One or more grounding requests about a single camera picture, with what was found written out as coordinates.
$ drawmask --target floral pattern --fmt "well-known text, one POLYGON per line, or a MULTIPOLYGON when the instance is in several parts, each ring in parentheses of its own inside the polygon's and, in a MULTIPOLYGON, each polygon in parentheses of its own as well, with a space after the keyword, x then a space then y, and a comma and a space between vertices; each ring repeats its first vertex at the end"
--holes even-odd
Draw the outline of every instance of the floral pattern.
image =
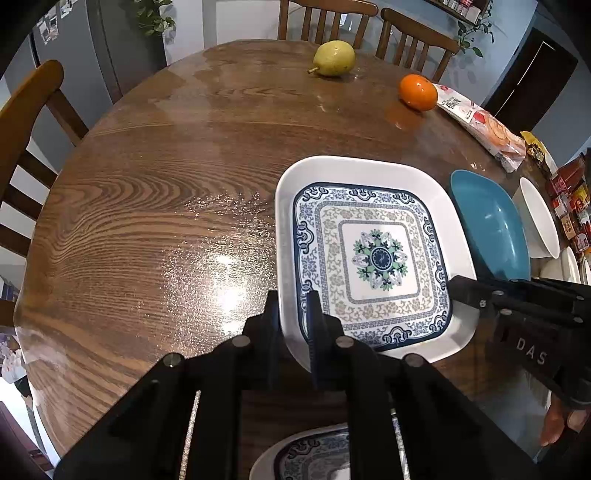
POLYGON ((368 281, 373 289, 388 291, 402 285, 402 277, 408 273, 408 255, 390 232, 382 233, 377 229, 361 232, 361 239, 355 242, 353 250, 355 255, 351 261, 357 266, 359 278, 368 281))
POLYGON ((306 294, 347 335, 378 351, 441 335, 452 316, 447 273, 427 208, 409 192, 316 183, 293 203, 298 321, 306 294))
MULTIPOLYGON (((392 414, 404 480, 410 479, 398 419, 392 414)), ((285 445, 275 457, 275 480, 332 480, 335 472, 350 478, 349 429, 311 434, 285 445)))

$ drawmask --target white serving tray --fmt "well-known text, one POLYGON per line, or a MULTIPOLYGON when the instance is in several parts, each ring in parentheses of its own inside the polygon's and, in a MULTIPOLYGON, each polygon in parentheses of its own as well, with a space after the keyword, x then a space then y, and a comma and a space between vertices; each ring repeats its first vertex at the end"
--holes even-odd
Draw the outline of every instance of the white serving tray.
POLYGON ((314 289, 346 335, 396 358, 436 362, 472 338, 479 311, 451 301, 446 279, 476 278, 443 188, 416 168, 358 158, 305 158, 275 194, 281 327, 310 370, 303 299, 314 289))

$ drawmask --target green leaves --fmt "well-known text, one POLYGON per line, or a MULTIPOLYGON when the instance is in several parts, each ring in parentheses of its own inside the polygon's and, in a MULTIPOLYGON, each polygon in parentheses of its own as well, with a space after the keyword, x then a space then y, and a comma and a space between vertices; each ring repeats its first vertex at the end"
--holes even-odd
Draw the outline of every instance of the green leaves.
POLYGON ((134 3, 137 6, 135 14, 140 19, 139 27, 147 37, 155 33, 162 34, 175 26, 172 17, 160 15, 160 7, 171 5, 173 0, 134 0, 134 3))
POLYGON ((472 50, 477 57, 484 58, 482 51, 478 47, 472 46, 472 43, 476 40, 474 33, 484 33, 484 35, 491 35, 491 43, 495 42, 495 36, 492 33, 492 23, 488 18, 492 14, 492 0, 490 1, 489 8, 487 11, 476 20, 476 23, 472 27, 467 27, 461 21, 457 21, 457 43, 460 46, 460 50, 463 54, 466 54, 467 50, 472 50))

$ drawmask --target wooden chair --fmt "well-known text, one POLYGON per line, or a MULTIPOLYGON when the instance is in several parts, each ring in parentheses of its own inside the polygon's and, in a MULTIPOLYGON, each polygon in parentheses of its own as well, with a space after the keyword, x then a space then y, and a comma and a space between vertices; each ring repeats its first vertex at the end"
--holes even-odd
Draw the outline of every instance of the wooden chair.
POLYGON ((423 49, 421 50, 421 56, 418 59, 415 69, 420 73, 425 66, 429 47, 441 47, 445 50, 443 58, 441 59, 441 62, 439 62, 439 66, 435 71, 435 75, 433 75, 433 82, 438 83, 447 67, 449 59, 454 53, 460 51, 460 45, 458 42, 426 27, 412 18, 405 17, 403 14, 400 14, 391 8, 382 8, 380 15, 384 20, 384 26, 382 27, 382 34, 379 37, 378 49, 375 52, 375 56, 382 60, 386 56, 386 49, 388 48, 388 41, 390 39, 390 30, 392 29, 392 25, 394 25, 402 33, 400 43, 398 43, 398 48, 394 55, 395 65, 400 65, 408 36, 412 37, 413 42, 410 45, 410 51, 408 52, 408 57, 404 64, 405 68, 411 68, 419 40, 423 42, 423 49))
MULTIPOLYGON (((0 200, 33 220, 39 217, 42 205, 10 185, 10 180, 17 165, 49 189, 57 178, 27 151, 41 108, 47 105, 74 145, 78 145, 88 133, 86 125, 60 90, 63 80, 61 63, 49 60, 29 75, 0 111, 0 200)), ((26 236, 0 225, 0 246, 26 257, 30 244, 31 240, 26 236)), ((14 302, 0 301, 0 330, 14 328, 13 312, 14 302)))
MULTIPOLYGON (((287 37, 287 14, 290 0, 281 0, 279 9, 279 31, 278 40, 285 40, 287 37)), ((294 0, 294 3, 306 8, 304 14, 304 25, 301 29, 301 39, 308 41, 310 37, 310 21, 312 19, 312 9, 320 10, 318 18, 318 27, 316 28, 315 43, 320 45, 324 38, 324 23, 326 22, 326 12, 334 12, 332 28, 330 29, 330 40, 339 38, 339 22, 341 14, 361 14, 361 22, 353 41, 353 48, 356 50, 361 47, 361 41, 365 34, 365 28, 368 26, 369 17, 375 17, 378 14, 378 7, 370 2, 363 0, 294 0)))

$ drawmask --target refrigerator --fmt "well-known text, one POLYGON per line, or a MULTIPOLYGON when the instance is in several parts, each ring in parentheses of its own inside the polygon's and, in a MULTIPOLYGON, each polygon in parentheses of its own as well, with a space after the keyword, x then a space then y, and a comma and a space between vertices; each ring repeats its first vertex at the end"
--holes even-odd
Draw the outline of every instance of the refrigerator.
MULTIPOLYGON (((61 90, 89 129, 126 92, 166 66, 162 37, 144 35, 131 0, 77 0, 63 17, 57 4, 56 20, 57 35, 47 42, 40 27, 33 28, 4 78, 13 93, 38 65, 58 60, 64 67, 61 90)), ((47 108, 31 137, 60 171, 74 147, 47 108)))

